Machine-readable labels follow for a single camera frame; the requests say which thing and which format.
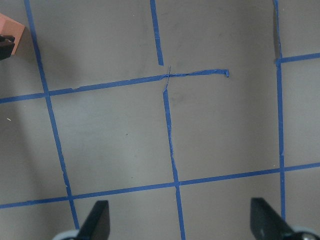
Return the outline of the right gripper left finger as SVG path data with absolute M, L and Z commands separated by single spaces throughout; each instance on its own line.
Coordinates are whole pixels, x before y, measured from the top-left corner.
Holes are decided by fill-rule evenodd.
M 95 202 L 80 228 L 77 240 L 107 240 L 110 235 L 110 210 L 107 200 Z

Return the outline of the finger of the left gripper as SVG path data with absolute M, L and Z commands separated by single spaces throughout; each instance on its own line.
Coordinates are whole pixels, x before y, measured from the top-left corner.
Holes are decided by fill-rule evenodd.
M 15 37 L 12 35 L 0 35 L 0 60 L 9 58 L 13 54 Z

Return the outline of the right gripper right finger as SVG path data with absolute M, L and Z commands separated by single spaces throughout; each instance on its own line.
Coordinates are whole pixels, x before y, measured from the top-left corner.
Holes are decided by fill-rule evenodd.
M 261 197 L 250 200 L 250 230 L 256 240 L 286 240 L 295 231 Z

